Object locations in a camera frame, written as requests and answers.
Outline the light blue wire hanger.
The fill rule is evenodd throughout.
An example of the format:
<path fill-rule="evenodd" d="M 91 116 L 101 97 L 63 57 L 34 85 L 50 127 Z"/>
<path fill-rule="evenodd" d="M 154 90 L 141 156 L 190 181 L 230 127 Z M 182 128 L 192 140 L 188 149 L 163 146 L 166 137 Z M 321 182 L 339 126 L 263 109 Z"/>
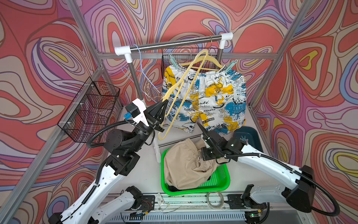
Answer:
<path fill-rule="evenodd" d="M 134 83 L 134 90 L 136 91 L 138 98 L 145 102 L 145 99 L 149 99 L 154 103 L 157 103 L 157 99 L 161 99 L 159 96 L 160 91 L 158 85 L 154 84 L 146 74 L 143 66 L 143 52 L 146 52 L 150 49 L 144 45 L 138 46 L 122 46 L 115 48 L 115 53 L 120 53 L 120 56 L 125 57 L 125 62 L 127 65 L 121 66 L 121 71 L 129 78 L 130 81 Z M 139 70 L 135 69 L 133 65 L 133 53 L 138 53 L 139 55 Z"/>

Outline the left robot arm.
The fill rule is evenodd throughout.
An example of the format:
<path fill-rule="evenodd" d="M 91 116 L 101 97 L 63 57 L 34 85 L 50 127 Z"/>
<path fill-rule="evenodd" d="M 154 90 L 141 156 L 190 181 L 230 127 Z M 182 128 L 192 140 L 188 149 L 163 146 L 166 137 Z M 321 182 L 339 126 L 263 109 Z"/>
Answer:
<path fill-rule="evenodd" d="M 105 224 L 123 211 L 140 208 L 143 194 L 135 186 L 128 187 L 105 205 L 101 203 L 136 166 L 140 159 L 137 152 L 147 139 L 154 137 L 156 131 L 164 131 L 161 125 L 167 105 L 168 100 L 164 99 L 146 107 L 143 101 L 136 99 L 125 107 L 127 114 L 122 121 L 108 125 L 91 136 L 87 147 L 104 147 L 109 155 L 100 165 L 89 188 L 68 209 L 51 215 L 49 223 Z"/>

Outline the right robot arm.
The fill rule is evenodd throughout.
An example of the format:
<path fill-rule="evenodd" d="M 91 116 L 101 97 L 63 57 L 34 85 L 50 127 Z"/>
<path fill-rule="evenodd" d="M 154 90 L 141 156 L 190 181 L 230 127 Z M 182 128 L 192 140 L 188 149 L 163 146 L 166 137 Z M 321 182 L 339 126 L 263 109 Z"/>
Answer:
<path fill-rule="evenodd" d="M 274 186 L 247 185 L 241 196 L 245 204 L 286 202 L 292 208 L 304 213 L 315 211 L 329 217 L 340 214 L 338 202 L 315 181 L 315 173 L 311 167 L 304 165 L 300 168 L 290 165 L 259 151 L 247 140 L 236 137 L 226 140 L 216 131 L 208 131 L 201 124 L 198 126 L 205 143 L 201 149 L 205 161 L 215 160 L 220 165 L 231 161 L 247 164 L 278 181 Z M 317 189 L 330 199 L 333 211 L 323 211 L 313 206 Z"/>

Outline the beige shorts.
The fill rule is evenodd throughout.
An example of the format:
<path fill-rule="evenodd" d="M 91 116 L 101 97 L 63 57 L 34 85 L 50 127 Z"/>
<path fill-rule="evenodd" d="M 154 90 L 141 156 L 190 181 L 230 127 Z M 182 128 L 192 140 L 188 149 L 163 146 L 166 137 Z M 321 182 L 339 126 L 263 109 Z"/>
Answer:
<path fill-rule="evenodd" d="M 202 139 L 191 139 L 176 143 L 164 157 L 165 183 L 172 192 L 199 187 L 216 171 L 219 164 L 215 160 L 205 161 L 201 149 L 206 145 Z"/>

